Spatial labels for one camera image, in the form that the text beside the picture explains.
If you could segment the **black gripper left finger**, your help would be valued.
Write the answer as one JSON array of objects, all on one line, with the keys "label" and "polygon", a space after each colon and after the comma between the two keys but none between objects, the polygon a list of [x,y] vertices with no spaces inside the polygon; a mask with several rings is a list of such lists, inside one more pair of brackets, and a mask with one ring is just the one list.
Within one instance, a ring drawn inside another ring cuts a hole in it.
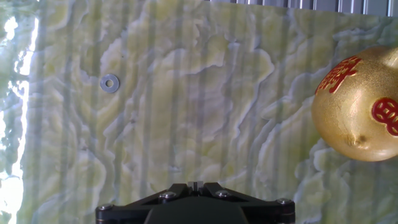
[{"label": "black gripper left finger", "polygon": [[144,223],[149,212],[156,206],[170,203],[196,194],[196,182],[172,184],[168,189],[127,205],[105,203],[95,209],[96,224],[113,224],[132,221]]}]

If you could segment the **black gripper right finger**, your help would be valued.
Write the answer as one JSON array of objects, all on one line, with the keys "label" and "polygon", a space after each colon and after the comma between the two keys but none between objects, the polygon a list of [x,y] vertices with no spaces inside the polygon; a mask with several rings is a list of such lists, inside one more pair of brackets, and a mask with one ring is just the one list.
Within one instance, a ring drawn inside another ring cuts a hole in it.
[{"label": "black gripper right finger", "polygon": [[287,198],[265,201],[222,187],[217,182],[195,183],[199,214],[207,223],[295,223],[295,202]]}]

